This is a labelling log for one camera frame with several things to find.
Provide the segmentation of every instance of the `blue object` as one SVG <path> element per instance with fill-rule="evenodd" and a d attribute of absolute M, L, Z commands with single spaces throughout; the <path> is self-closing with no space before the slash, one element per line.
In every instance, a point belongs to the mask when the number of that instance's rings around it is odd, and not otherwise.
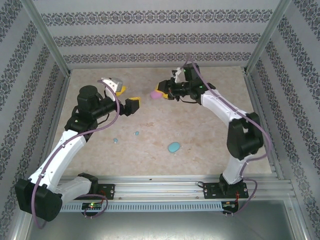
<path fill-rule="evenodd" d="M 173 142 L 168 146 L 168 150 L 170 153 L 175 153 L 176 151 L 178 151 L 180 148 L 180 143 L 178 142 Z"/>

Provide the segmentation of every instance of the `beige tabletop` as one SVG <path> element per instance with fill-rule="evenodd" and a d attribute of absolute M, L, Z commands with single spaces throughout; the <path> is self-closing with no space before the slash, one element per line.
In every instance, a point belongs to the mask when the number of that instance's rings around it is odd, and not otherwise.
<path fill-rule="evenodd" d="M 96 176 L 154 176 L 220 174 L 229 161 L 227 127 L 213 112 L 198 104 L 151 99 L 149 94 L 160 81 L 172 76 L 172 68 L 75 69 L 72 72 L 55 146 L 77 105 L 79 89 L 93 85 L 103 94 L 100 78 L 117 77 L 127 90 L 119 96 L 124 102 L 141 97 L 140 109 L 120 116 L 110 128 L 95 132 L 76 154 L 64 175 L 86 172 Z M 240 67 L 202 67 L 205 79 L 238 108 L 252 112 L 249 94 Z M 111 113 L 108 124 L 115 116 Z M 168 145 L 178 142 L 176 153 Z M 271 173 L 268 159 L 252 162 L 245 173 Z"/>

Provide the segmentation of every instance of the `patterned wallpaper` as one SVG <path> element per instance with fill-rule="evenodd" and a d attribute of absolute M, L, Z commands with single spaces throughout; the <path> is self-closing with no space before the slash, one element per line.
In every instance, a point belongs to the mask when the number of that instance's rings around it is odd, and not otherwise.
<path fill-rule="evenodd" d="M 70 69 L 245 66 L 279 0 L 35 0 Z"/>
<path fill-rule="evenodd" d="M 0 1 L 0 240 L 18 212 L 14 185 L 39 165 L 64 76 L 18 0 Z"/>
<path fill-rule="evenodd" d="M 320 239 L 320 6 L 293 0 L 251 73 L 277 157 Z"/>

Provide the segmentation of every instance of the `blue blob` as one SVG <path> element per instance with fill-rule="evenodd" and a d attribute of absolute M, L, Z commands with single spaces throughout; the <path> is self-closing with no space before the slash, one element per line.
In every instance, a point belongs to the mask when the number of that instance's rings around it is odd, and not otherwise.
<path fill-rule="evenodd" d="M 173 142 L 168 146 L 168 150 L 170 153 L 175 153 L 176 151 L 178 151 L 180 148 L 180 143 L 178 142 Z"/>

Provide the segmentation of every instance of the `pink sponge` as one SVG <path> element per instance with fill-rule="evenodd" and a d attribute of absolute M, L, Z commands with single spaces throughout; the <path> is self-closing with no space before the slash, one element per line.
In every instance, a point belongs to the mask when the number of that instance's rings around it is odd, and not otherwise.
<path fill-rule="evenodd" d="M 158 92 L 158 91 L 152 91 L 151 93 L 150 93 L 150 97 L 152 98 L 152 99 L 160 99 L 160 98 L 162 98 L 162 93 L 161 92 Z"/>

